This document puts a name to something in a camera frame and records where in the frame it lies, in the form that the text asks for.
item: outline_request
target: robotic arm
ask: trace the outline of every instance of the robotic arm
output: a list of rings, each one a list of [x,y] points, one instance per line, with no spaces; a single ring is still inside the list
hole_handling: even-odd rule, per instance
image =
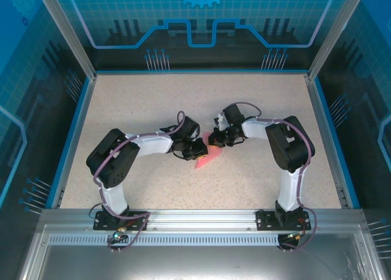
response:
[[[153,153],[173,153],[186,161],[195,160],[208,153],[202,138],[197,138],[199,133],[199,124],[185,116],[179,125],[161,128],[156,133],[134,136],[113,129],[103,138],[87,158],[87,165],[92,175],[95,175],[115,148],[128,141],[107,161],[97,177],[102,187],[103,211],[106,217],[111,218],[114,229],[122,227],[126,220],[121,221],[112,216],[107,209],[119,216],[131,215],[123,193],[122,182],[135,159]]]
[[[315,148],[298,119],[290,116],[282,123],[274,119],[245,118],[238,106],[233,104],[226,107],[214,121],[217,127],[208,138],[211,146],[232,147],[243,143],[247,138],[269,141],[274,159],[282,170],[280,194],[276,201],[274,217],[280,227],[289,228],[290,225],[296,224],[298,218],[305,216],[298,198],[301,197],[301,182],[306,171],[302,168],[308,159],[309,151],[304,140],[287,124],[296,127],[304,135],[309,143],[311,156],[315,154]],[[271,218],[264,218],[261,221],[267,220],[270,221]]]

